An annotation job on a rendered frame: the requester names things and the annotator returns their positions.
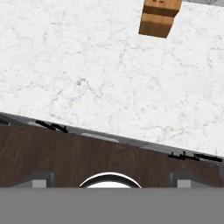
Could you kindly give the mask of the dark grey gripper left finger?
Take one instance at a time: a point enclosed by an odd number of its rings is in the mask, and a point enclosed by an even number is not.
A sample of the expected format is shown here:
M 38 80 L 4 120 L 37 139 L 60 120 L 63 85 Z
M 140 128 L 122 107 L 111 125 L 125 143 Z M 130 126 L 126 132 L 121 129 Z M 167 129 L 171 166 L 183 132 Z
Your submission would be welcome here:
M 34 171 L 15 187 L 49 188 L 54 187 L 54 173 L 50 171 Z

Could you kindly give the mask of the grey cabinet front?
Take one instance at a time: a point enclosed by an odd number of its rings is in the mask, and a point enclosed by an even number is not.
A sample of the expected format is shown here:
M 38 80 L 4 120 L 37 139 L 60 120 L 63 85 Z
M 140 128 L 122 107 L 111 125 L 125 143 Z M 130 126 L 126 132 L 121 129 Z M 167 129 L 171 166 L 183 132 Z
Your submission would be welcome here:
M 7 113 L 4 113 L 4 112 L 0 112 L 0 123 L 3 124 L 3 125 L 13 126 L 13 127 L 19 127 L 19 126 L 22 126 L 22 125 L 31 125 L 31 126 L 37 126 L 37 127 L 45 128 L 43 126 L 40 126 L 39 124 L 36 124 L 35 120 L 38 120 L 38 119 L 30 118 L 30 117 L 26 117 L 26 116 L 21 116 L 21 115 L 13 115 L 13 114 L 7 114 Z M 55 122 L 48 122 L 48 121 L 43 121 L 43 122 L 46 122 L 48 124 L 55 123 Z M 205 154 L 205 155 L 212 156 L 212 157 L 217 157 L 217 156 L 207 154 L 207 153 L 202 153 L 202 152 L 196 152 L 196 151 L 193 151 L 193 150 L 186 150 L 186 149 L 171 147 L 171 146 L 168 146 L 168 145 L 162 145 L 162 144 L 159 144 L 159 143 L 142 141 L 142 140 L 128 138 L 128 137 L 124 137 L 124 136 L 110 135 L 110 134 L 107 134 L 107 133 L 98 132 L 98 131 L 94 131 L 94 130 L 91 130 L 91 129 L 82 129 L 82 128 L 78 128 L 78 127 L 74 127 L 74 126 L 68 126 L 68 125 L 60 124 L 60 123 L 56 123 L 56 124 L 58 124 L 62 127 L 66 126 L 66 129 L 68 130 L 68 134 L 76 134 L 76 135 L 80 135 L 80 136 L 84 136 L 84 137 L 92 137 L 92 138 L 95 138 L 95 139 L 110 141 L 112 143 L 117 143 L 117 144 L 128 144 L 128 145 L 131 145 L 131 146 L 139 147 L 141 149 L 162 152 L 162 153 L 167 154 L 168 156 L 171 153 L 178 156 L 179 154 L 182 154 L 183 152 L 185 152 L 185 154 L 188 155 L 188 156 L 193 156 L 194 153 L 199 153 L 199 154 Z M 223 162 L 218 163 L 218 162 L 209 161 L 209 160 L 205 160 L 205 159 L 201 159 L 200 161 L 209 162 L 209 163 L 212 163 L 214 165 L 218 165 L 221 168 L 224 168 L 224 157 L 217 157 L 217 158 L 222 158 Z

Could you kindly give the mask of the wooden knife block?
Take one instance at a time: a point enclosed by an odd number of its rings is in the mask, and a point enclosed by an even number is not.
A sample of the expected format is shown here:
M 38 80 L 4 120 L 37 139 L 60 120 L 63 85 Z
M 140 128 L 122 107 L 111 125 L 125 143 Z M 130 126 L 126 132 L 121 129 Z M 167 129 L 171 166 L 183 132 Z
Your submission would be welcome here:
M 144 0 L 138 33 L 166 39 L 182 0 Z

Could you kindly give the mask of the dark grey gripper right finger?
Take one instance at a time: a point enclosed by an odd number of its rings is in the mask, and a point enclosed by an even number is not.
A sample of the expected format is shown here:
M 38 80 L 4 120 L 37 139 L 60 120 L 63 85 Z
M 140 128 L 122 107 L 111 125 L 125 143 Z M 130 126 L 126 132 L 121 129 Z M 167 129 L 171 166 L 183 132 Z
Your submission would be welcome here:
M 187 171 L 173 171 L 170 173 L 170 187 L 174 188 L 215 188 L 214 184 L 201 181 Z

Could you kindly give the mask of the white round object black rim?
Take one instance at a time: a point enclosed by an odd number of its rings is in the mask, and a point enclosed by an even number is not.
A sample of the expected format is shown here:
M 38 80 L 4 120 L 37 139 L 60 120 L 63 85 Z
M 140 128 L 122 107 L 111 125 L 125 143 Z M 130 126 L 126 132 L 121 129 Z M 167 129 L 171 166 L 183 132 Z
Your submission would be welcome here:
M 97 173 L 86 180 L 84 180 L 81 184 L 81 188 L 87 188 L 90 187 L 91 185 L 94 184 L 99 184 L 99 183 L 105 183 L 105 182 L 117 182 L 119 184 L 124 184 L 130 188 L 141 188 L 141 185 L 138 184 L 133 178 L 118 173 L 118 172 L 102 172 L 102 173 Z

